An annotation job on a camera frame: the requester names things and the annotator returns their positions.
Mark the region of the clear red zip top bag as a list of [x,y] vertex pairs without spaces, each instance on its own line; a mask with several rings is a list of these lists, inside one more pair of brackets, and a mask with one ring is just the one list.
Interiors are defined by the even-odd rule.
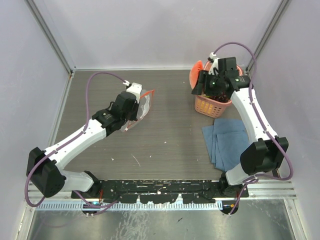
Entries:
[[154,97],[155,89],[153,90],[145,90],[143,89],[140,94],[139,107],[137,110],[136,118],[137,120],[129,120],[126,122],[120,129],[121,132],[127,132],[132,129],[135,125],[137,125],[141,120],[143,120],[146,115],[149,113],[153,97]]

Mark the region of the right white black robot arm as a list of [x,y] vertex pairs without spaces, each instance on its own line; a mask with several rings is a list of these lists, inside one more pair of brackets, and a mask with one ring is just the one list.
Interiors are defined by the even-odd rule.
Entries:
[[245,183],[277,170],[289,143],[269,125],[256,98],[251,78],[235,57],[210,56],[189,72],[195,110],[214,118],[202,130],[213,165],[222,171],[218,191],[231,197]]

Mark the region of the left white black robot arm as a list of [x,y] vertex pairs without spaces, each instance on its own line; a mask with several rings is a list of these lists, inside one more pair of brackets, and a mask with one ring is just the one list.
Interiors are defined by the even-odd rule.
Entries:
[[102,183],[91,172],[71,172],[65,167],[85,149],[135,121],[140,93],[126,90],[108,108],[97,111],[84,127],[59,143],[29,152],[26,175],[45,198],[60,191],[83,192],[88,198],[99,195]]

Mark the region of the pink plastic basket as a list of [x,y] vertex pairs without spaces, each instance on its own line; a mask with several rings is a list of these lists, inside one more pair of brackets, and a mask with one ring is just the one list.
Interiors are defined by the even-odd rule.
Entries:
[[[208,71],[211,63],[207,61],[203,64],[203,70]],[[219,118],[224,111],[232,105],[232,101],[229,100],[227,103],[217,102],[209,98],[204,97],[204,94],[195,95],[194,108],[195,110],[203,115],[211,118]]]

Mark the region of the dark purple grape bunch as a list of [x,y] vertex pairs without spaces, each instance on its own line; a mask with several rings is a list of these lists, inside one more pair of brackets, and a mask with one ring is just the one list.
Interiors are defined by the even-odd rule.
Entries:
[[225,92],[221,92],[215,96],[204,95],[204,97],[220,103],[227,103],[230,101],[230,98],[226,95]]

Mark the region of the blue folded cloth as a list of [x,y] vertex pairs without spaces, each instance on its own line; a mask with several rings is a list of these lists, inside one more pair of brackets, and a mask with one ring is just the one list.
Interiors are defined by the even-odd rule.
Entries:
[[210,162],[226,172],[240,163],[240,156],[249,146],[249,138],[242,120],[217,118],[213,125],[202,129]]

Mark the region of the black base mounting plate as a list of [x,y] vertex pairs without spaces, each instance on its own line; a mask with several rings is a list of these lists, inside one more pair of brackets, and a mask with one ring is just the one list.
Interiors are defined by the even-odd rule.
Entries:
[[228,186],[215,180],[105,180],[95,195],[81,192],[85,199],[101,198],[105,203],[211,204],[218,198],[237,198],[242,185]]

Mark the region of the right aluminium frame post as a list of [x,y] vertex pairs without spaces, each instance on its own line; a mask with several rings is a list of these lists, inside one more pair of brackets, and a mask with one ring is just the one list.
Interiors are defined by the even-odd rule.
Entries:
[[276,30],[279,22],[281,21],[281,18],[285,14],[288,6],[290,5],[292,1],[291,0],[281,0],[273,13],[270,21],[268,22],[268,25],[263,32],[263,35],[257,45],[257,47],[254,50],[254,56],[255,59],[258,60],[259,56],[263,52],[265,46],[267,45],[268,41],[270,40],[272,34]]

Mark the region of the aluminium frame post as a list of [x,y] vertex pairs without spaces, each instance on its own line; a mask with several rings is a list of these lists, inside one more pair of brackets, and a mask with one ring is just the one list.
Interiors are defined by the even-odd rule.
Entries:
[[254,56],[255,59],[258,60],[259,56],[263,52],[265,46],[267,45],[268,41],[270,40],[272,34],[276,30],[279,22],[281,21],[281,18],[285,14],[288,6],[290,5],[292,1],[291,0],[281,0],[273,13],[270,21],[268,22],[268,25],[263,32],[263,35],[257,45],[257,47],[254,50]]
[[50,14],[49,9],[47,8],[45,1],[25,0],[25,3],[38,22],[40,28],[57,54],[57,57],[63,64],[64,68],[70,75],[73,74],[76,69],[74,61],[65,45],[62,36],[56,28],[55,22]]

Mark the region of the left aluminium frame post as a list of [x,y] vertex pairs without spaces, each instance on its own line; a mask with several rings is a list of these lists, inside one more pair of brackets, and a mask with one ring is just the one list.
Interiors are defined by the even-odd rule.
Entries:
[[76,69],[74,61],[65,45],[62,36],[56,28],[55,22],[50,14],[49,9],[47,8],[45,1],[25,0],[25,3],[38,22],[40,28],[57,54],[57,57],[63,64],[64,68],[70,75],[73,74]]

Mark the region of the aluminium front rail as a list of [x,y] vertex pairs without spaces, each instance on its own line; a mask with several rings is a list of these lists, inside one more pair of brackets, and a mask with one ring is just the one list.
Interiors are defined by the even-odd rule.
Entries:
[[[249,199],[297,199],[297,194],[291,181],[262,179],[257,183],[249,184],[246,189],[248,190]],[[70,190],[62,190],[50,199],[71,199],[71,194]],[[42,193],[33,183],[30,183],[28,186],[28,196],[30,199],[40,199],[43,197]]]

